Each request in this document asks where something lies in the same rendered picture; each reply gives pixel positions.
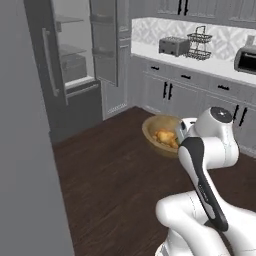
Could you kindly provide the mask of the grey side panel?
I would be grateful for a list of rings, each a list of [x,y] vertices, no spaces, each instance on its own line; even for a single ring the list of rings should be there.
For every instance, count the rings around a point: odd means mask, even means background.
[[[0,0],[0,256],[75,256],[22,0]]]

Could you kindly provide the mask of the grey base cupboards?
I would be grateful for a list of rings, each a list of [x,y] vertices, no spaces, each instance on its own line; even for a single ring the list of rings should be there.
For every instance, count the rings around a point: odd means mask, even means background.
[[[256,158],[256,77],[250,82],[133,55],[134,103],[154,114],[199,116],[211,106],[230,111],[240,151]]]

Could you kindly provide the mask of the grey toaster oven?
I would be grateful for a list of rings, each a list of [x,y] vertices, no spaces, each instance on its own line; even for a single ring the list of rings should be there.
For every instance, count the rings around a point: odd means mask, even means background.
[[[238,72],[256,75],[256,45],[245,45],[237,51],[234,69]]]

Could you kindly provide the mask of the grey box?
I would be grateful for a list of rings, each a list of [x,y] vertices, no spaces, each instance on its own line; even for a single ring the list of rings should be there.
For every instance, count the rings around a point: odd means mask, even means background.
[[[87,76],[86,58],[83,55],[65,55],[61,58],[61,65],[65,82]]]

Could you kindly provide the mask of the wooden bowl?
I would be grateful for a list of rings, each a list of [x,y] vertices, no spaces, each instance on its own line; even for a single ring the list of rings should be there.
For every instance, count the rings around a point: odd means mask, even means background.
[[[156,153],[164,157],[177,158],[178,148],[174,149],[172,147],[159,143],[153,138],[153,136],[156,131],[164,129],[173,132],[175,134],[177,142],[175,128],[180,121],[181,119],[178,117],[167,115],[154,115],[147,118],[142,124],[142,132],[149,147]]]

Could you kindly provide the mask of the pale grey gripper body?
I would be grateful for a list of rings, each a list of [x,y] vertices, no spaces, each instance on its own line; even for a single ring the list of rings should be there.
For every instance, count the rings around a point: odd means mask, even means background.
[[[176,136],[177,136],[177,144],[180,145],[186,137],[188,132],[188,124],[186,121],[181,120],[176,128],[175,128]]]

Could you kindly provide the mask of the dark grey freezer drawer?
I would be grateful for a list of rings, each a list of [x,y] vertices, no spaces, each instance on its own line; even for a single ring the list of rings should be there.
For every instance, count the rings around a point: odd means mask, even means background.
[[[99,80],[88,84],[98,84],[97,89],[67,98],[54,117],[50,138],[53,144],[62,142],[103,121],[101,83]]]

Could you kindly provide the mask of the golden chicken drumstick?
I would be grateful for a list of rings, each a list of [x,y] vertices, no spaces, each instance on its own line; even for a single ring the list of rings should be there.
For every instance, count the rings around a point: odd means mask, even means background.
[[[178,148],[175,134],[171,131],[164,130],[164,129],[158,130],[155,132],[153,138],[156,141],[158,141],[159,143],[162,143],[162,144],[172,147],[174,149]]]

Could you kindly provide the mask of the grey toaster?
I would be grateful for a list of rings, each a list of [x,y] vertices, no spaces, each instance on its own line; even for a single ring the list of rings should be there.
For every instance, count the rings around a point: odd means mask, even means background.
[[[173,56],[187,54],[190,49],[190,41],[179,37],[166,37],[159,40],[159,52]]]

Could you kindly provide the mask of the grey wall cupboards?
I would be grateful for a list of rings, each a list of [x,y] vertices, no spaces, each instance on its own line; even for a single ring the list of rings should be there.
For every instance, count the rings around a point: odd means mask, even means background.
[[[256,30],[256,0],[131,0],[132,18],[163,18]]]

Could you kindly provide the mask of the grey fridge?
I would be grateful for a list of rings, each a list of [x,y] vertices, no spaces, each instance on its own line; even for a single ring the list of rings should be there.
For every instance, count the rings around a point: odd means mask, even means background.
[[[90,22],[90,0],[52,0],[52,2],[55,13],[60,65],[61,58],[65,55],[80,54],[86,58],[86,77],[70,82],[65,82],[63,79],[65,92],[67,94],[69,88],[99,80],[96,77],[95,61],[92,55],[93,42]],[[43,89],[42,94],[48,117],[49,129],[51,131],[51,126],[54,124],[55,114],[60,108],[48,104],[45,101]]]

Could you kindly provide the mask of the grey fridge door with shelves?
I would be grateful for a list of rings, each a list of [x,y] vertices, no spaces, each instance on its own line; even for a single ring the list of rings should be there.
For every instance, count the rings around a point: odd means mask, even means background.
[[[98,79],[117,85],[117,0],[90,0],[92,55]]]

